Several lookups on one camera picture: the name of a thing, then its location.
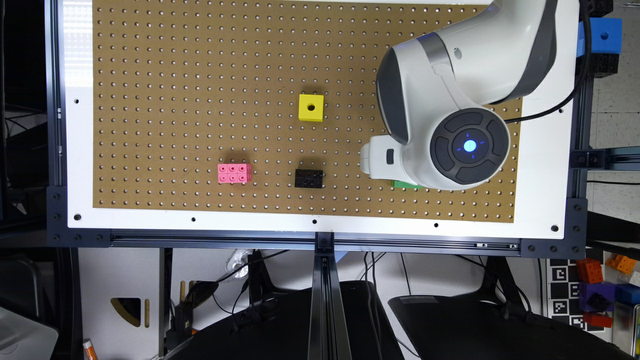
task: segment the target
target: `green object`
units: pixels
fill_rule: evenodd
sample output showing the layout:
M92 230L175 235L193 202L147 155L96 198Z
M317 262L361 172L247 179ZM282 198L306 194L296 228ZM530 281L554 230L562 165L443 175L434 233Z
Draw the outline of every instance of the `green object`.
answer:
M404 181L398 181L398 180L394 180L393 181L393 187L399 187L399 188L407 188L407 189L422 189L422 186L419 185L413 185L413 184L409 184L406 183Z

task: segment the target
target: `white robot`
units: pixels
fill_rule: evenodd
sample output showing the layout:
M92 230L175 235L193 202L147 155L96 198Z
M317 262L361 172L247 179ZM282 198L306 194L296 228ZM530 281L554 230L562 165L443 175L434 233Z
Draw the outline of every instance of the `white robot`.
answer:
M558 0L495 0L482 13L391 48L377 77L389 135L362 148L372 179L462 190L507 158L509 131L480 106L531 93L556 57Z

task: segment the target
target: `blue block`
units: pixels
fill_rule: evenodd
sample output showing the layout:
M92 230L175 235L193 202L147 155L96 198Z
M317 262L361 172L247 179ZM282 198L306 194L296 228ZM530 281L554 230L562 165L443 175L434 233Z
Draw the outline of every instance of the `blue block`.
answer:
M616 300L631 305L640 304L640 288L631 284L618 285Z
M622 52L622 19L591 18L591 53L620 54ZM578 53L584 55L584 24L578 27Z

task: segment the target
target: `brown pegboard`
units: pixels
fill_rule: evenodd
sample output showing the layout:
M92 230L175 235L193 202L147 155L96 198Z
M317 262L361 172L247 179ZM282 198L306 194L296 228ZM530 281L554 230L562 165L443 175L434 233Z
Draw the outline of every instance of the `brown pegboard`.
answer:
M519 124L503 171L471 190L393 188L359 167L385 133L375 76L386 50L483 7L93 4L94 207L513 222ZM300 93L325 95L323 123L297 119ZM251 163L252 182L218 184L230 162ZM324 170L325 187L295 188L296 168Z

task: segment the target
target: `blue light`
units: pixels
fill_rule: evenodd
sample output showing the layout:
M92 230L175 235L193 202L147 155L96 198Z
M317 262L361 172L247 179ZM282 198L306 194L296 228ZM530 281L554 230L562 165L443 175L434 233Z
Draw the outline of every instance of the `blue light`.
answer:
M476 144L475 141L473 140L467 140L464 142L464 151L466 152L473 152L476 150L476 148L478 147L478 145Z

